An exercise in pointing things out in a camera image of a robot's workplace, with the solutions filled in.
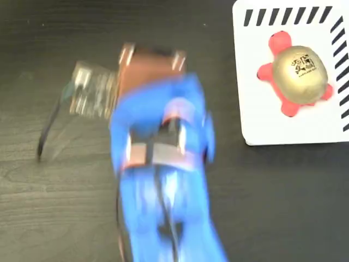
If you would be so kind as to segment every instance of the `black logo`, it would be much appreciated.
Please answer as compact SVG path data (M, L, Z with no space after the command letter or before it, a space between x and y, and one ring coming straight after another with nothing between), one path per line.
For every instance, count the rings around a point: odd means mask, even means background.
M294 67L294 70L298 77L301 77L305 74L308 74L316 70L315 63L309 57L308 54L304 54L300 58L293 60L291 66Z

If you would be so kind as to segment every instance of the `turtle leg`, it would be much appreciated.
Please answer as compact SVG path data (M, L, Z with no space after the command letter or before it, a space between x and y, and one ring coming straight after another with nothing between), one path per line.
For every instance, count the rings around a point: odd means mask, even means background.
M297 114L299 108L300 105L284 100L282 101L281 112L288 117L293 117Z
M328 100L331 98L331 96L333 95L333 87L330 84L327 84L327 88L325 91L325 94L323 94L322 96L322 100Z
M273 79L273 64L262 65L257 72L257 78L262 81L271 81Z

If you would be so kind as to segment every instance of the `gold shell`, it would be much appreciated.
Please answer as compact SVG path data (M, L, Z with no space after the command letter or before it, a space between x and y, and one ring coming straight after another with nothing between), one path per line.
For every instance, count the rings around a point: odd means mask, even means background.
M321 59L305 46L292 46L280 52L273 62L273 78L285 98L296 104L318 101L328 82Z

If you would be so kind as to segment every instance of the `dark wooden table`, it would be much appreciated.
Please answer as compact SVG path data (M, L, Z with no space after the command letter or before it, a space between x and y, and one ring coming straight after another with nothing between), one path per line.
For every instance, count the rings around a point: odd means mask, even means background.
M348 260L347 145L245 145L232 4L1 1L1 262L118 261L106 124L71 120L62 111L52 132L60 154L38 165L34 152L75 62L116 69L124 41L188 52L215 120L216 160L207 180L213 221L231 261Z

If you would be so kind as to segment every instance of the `pink turtle body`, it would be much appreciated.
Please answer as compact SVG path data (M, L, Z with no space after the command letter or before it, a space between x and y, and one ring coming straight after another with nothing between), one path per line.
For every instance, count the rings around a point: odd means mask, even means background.
M292 40L290 35L285 31L280 31L276 34L273 34L269 40L269 48L272 51L274 57L276 57L280 52L288 49L292 46ZM280 89L278 88L277 84L275 83L273 79L273 64L268 63L262 65L258 72L257 77L262 81L268 81L274 89L275 94L279 97L281 100L281 112L289 117L293 117L297 114L301 106L314 106L313 104L295 104L285 98L285 96L281 93ZM333 94L333 87L330 84L327 84L326 91L324 95L322 96L322 100L328 100Z

